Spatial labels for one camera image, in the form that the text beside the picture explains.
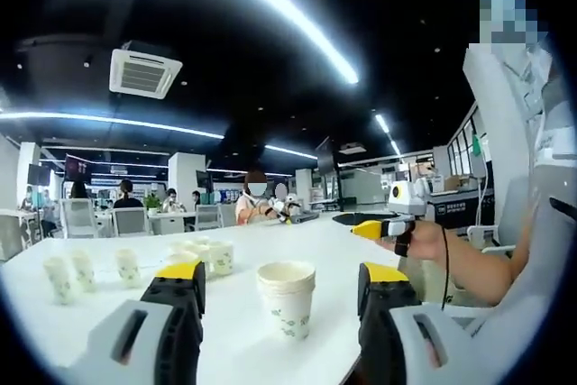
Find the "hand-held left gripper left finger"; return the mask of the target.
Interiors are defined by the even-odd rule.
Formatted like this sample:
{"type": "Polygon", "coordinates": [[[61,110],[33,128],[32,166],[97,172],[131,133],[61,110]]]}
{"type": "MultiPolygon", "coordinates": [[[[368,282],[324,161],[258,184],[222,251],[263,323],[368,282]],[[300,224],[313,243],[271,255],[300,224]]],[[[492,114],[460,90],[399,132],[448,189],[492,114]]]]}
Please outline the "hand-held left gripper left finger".
{"type": "Polygon", "coordinates": [[[67,383],[195,384],[205,308],[202,261],[162,269],[141,298],[125,301],[89,332],[67,383]]]}

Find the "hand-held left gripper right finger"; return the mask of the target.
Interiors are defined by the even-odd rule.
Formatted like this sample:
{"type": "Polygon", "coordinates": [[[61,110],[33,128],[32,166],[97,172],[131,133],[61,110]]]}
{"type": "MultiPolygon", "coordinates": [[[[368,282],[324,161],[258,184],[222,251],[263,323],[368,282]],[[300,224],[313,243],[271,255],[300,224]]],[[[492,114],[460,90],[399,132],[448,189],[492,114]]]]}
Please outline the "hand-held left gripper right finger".
{"type": "Polygon", "coordinates": [[[422,304],[407,276],[363,262],[358,278],[360,364],[370,384],[474,384],[472,340],[437,304],[422,304]]]}

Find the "person's right hand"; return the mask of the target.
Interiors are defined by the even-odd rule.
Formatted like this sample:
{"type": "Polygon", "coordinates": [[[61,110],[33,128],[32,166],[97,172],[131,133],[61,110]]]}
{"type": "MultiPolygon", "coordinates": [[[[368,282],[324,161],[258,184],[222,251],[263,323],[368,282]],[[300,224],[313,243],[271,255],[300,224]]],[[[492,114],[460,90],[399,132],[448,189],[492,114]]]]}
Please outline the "person's right hand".
{"type": "Polygon", "coordinates": [[[377,244],[401,257],[433,261],[440,266],[445,266],[449,239],[441,225],[428,221],[415,221],[415,228],[409,235],[410,239],[405,243],[397,237],[395,240],[377,241],[377,244]]]}

